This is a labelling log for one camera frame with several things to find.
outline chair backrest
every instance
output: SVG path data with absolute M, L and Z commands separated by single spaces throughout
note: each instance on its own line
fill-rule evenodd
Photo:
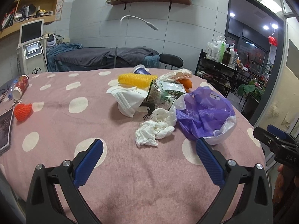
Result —
M 171 54 L 161 54 L 160 62 L 165 64 L 165 69 L 167 65 L 171 65 L 171 69 L 172 69 L 173 66 L 180 68 L 184 64 L 184 61 L 181 58 Z

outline silver screw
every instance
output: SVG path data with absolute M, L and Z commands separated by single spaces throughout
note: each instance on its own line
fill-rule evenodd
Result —
M 38 164 L 38 165 L 36 166 L 36 169 L 37 169 L 37 170 L 42 169 L 42 164 Z
M 228 160 L 228 165 L 235 166 L 236 162 L 234 160 Z
M 263 169 L 263 166 L 262 166 L 260 163 L 258 163 L 258 164 L 257 164 L 257 169 L 262 170 L 262 169 Z
M 68 167 L 71 164 L 71 162 L 69 160 L 66 160 L 63 162 L 63 166 Z

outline red hanging decoration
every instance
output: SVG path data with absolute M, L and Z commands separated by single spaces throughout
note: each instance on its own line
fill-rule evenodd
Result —
M 276 38 L 269 36 L 268 39 L 269 39 L 269 44 L 273 44 L 274 46 L 277 47 L 277 39 Z

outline control panel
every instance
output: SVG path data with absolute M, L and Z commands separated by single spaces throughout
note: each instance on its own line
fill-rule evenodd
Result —
M 31 57 L 34 57 L 36 55 L 39 55 L 42 53 L 41 50 L 41 45 L 40 42 L 34 42 L 32 44 L 29 45 L 25 45 L 25 54 L 26 54 L 26 59 L 29 59 Z

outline plant pot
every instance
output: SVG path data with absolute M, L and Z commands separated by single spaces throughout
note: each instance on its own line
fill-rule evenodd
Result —
M 258 105 L 259 102 L 249 94 L 246 102 L 244 103 L 244 107 L 241 114 L 249 121 L 253 116 L 253 113 L 257 109 Z

